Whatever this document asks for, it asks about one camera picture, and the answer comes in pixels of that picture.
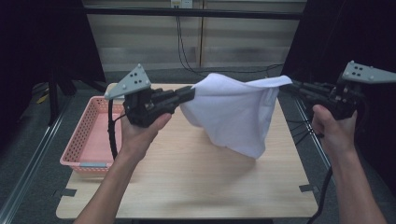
wooden table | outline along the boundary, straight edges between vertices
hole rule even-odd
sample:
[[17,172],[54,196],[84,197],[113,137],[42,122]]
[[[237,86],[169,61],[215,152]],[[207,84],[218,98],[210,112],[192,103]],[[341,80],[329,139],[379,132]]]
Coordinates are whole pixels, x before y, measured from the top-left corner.
[[[216,147],[178,108],[138,164],[117,217],[311,217],[318,206],[312,191],[299,189],[308,180],[278,101],[265,145],[257,160]],[[62,197],[57,216],[76,218],[102,179],[73,172],[66,188],[76,195]]]

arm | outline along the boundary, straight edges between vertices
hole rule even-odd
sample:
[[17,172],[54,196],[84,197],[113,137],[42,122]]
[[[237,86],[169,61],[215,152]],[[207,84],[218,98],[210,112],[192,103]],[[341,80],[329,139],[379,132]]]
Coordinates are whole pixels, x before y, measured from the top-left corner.
[[324,134],[321,144],[332,164],[341,223],[387,223],[354,146],[357,113],[336,121],[325,107],[315,105],[313,109],[312,127],[315,133]]
[[170,114],[162,115],[147,129],[131,125],[126,117],[121,119],[122,145],[120,153],[108,170],[99,189],[78,215],[75,223],[114,222],[134,168],[143,160],[150,143],[170,118]]

hand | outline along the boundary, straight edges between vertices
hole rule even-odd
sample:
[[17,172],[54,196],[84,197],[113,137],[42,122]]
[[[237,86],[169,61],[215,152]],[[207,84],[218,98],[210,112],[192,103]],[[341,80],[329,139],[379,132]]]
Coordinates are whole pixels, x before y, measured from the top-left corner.
[[322,105],[314,105],[313,110],[312,128],[316,134],[324,134],[320,140],[331,159],[337,160],[349,151],[355,151],[356,111],[349,119],[335,120],[332,113]]
[[132,125],[126,116],[121,118],[122,145],[120,153],[123,155],[126,154],[128,157],[134,158],[137,161],[143,160],[149,145],[157,136],[158,131],[161,130],[171,118],[171,114],[163,114],[148,128],[140,128]]

towel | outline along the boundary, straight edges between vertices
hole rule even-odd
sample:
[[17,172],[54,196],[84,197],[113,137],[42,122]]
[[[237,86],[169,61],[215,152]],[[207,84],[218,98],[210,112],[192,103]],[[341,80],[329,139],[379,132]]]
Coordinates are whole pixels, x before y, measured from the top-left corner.
[[265,151],[279,86],[290,83],[286,76],[245,83],[210,74],[192,86],[195,98],[180,108],[190,124],[205,129],[214,145],[258,159]]

plastic basket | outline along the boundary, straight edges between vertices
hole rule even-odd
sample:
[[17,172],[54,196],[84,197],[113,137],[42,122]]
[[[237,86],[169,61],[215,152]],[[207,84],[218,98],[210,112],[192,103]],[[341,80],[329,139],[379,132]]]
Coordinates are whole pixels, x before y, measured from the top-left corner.
[[[113,119],[123,105],[113,104]],[[90,99],[61,157],[61,164],[79,173],[105,173],[113,163],[107,132],[108,101],[103,96]],[[116,141],[120,143],[120,121],[116,123]]]

